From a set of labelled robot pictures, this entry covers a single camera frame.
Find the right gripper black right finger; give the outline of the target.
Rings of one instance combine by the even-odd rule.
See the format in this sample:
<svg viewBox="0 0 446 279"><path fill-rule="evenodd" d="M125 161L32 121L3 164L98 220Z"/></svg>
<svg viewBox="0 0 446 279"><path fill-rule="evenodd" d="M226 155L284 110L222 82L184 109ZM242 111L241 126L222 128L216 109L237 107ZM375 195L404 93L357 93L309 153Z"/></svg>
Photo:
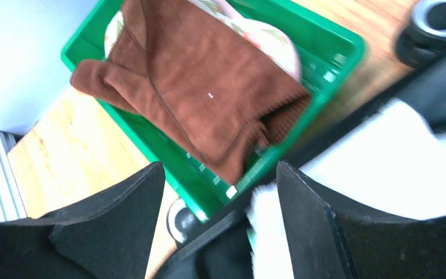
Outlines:
<svg viewBox="0 0 446 279"><path fill-rule="evenodd" d="M276 182L296 278L446 278L446 216L374 209L286 162Z"/></svg>

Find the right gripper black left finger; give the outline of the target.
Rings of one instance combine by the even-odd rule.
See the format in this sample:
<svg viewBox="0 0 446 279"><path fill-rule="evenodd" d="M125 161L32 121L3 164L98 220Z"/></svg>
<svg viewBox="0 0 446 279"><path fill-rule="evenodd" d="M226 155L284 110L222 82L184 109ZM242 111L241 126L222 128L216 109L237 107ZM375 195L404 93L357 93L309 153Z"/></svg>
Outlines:
<svg viewBox="0 0 446 279"><path fill-rule="evenodd" d="M0 278L144 278L164 184L155 162L42 217L0 223Z"/></svg>

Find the brown cloth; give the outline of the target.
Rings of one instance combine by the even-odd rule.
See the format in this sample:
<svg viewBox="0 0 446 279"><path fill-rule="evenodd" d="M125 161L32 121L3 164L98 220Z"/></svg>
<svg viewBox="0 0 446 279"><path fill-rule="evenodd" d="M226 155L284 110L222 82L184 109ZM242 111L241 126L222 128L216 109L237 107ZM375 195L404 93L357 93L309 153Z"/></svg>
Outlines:
<svg viewBox="0 0 446 279"><path fill-rule="evenodd" d="M189 1L124 1L105 60L83 59L71 85L150 121L236 184L250 153L283 141L311 94L252 43Z"/></svg>

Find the green plastic tray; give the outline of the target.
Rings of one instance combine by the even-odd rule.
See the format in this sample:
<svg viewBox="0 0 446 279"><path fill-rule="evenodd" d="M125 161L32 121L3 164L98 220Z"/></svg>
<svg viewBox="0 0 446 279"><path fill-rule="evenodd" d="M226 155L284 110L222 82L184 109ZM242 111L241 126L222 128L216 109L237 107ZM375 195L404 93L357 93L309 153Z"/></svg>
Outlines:
<svg viewBox="0 0 446 279"><path fill-rule="evenodd" d="M200 221L260 181L336 95L362 60L365 41L351 30L292 1L232 1L244 17L266 22L290 37L302 66L301 82L312 100L283 143L253 153L242 179L227 185L142 116L102 108L150 162L163 162L167 182Z"/></svg>

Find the floral beige fabric pouch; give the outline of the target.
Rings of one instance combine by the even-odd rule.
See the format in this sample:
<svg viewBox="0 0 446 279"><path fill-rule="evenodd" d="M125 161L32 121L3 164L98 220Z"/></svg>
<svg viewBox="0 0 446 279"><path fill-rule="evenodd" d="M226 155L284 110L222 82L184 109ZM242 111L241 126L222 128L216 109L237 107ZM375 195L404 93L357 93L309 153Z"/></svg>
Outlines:
<svg viewBox="0 0 446 279"><path fill-rule="evenodd" d="M244 91L301 81L292 40L227 1L125 1L104 35L103 67L163 92Z"/></svg>

